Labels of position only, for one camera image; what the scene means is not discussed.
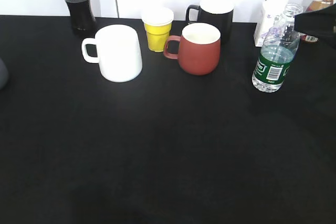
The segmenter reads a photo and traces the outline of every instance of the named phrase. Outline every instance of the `white mug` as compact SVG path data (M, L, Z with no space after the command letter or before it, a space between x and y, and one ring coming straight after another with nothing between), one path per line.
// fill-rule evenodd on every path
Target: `white mug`
M96 46L97 57L88 55L88 44ZM138 34L129 26L111 25L100 29L94 39L83 40L82 54L87 62L98 63L101 74L109 81L130 81L142 70Z

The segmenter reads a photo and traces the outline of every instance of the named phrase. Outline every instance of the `water bottle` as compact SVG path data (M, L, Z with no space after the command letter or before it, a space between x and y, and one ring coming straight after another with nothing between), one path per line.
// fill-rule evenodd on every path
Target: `water bottle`
M280 89L299 47L300 33L294 30L294 17L302 12L301 5L286 5L269 30L252 75L252 83L258 90L272 93Z

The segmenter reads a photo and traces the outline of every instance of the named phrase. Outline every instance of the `white cup lid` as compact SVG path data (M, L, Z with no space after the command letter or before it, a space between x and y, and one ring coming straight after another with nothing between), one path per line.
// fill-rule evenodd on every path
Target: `white cup lid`
M151 7L141 14L142 21L150 26L165 26L174 19L172 10L166 7Z

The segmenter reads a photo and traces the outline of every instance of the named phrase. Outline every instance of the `barcode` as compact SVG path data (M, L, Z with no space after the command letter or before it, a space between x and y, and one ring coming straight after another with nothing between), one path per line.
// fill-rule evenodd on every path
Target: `barcode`
M270 81L277 81L279 80L281 72L282 68L270 67L266 79Z
M306 41L308 42L316 42L318 40L319 40L318 38L315 38L313 36L306 36Z

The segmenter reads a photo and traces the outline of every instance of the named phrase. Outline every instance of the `soda bottle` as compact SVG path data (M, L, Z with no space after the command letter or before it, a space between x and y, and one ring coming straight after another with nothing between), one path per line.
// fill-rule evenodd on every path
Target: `soda bottle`
M300 33L294 30L294 17L303 7L288 4L279 21L269 30L252 75L254 87L272 93L280 89L299 47Z
M93 35L96 31L96 19L90 6L90 0L65 0L69 12L72 29L81 37Z

